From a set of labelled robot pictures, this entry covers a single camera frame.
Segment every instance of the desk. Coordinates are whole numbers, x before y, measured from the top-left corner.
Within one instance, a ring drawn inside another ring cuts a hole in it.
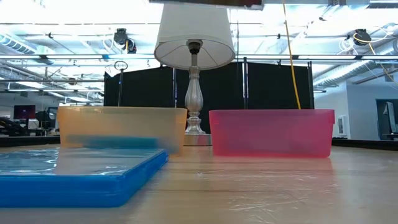
[[[210,150],[186,147],[121,208],[4,208],[0,223],[397,223],[396,152],[334,147],[330,159],[249,159]]]

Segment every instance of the black partition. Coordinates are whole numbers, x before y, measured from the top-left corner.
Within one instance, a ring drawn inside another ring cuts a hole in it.
[[[312,76],[308,67],[294,67],[298,98],[313,109]],[[248,63],[248,109],[297,109],[290,66]]]
[[[105,74],[104,106],[117,106],[120,74]],[[124,72],[121,106],[174,107],[173,70],[169,67]]]
[[[210,134],[210,110],[242,110],[243,74],[242,63],[230,63],[224,67],[200,72],[200,87],[203,109],[200,111],[201,128]],[[176,72],[177,107],[185,107],[185,95],[189,84],[189,73]]]

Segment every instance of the silver lamp base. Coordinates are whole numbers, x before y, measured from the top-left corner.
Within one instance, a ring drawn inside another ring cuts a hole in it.
[[[184,146],[211,146],[211,134],[185,133]]]

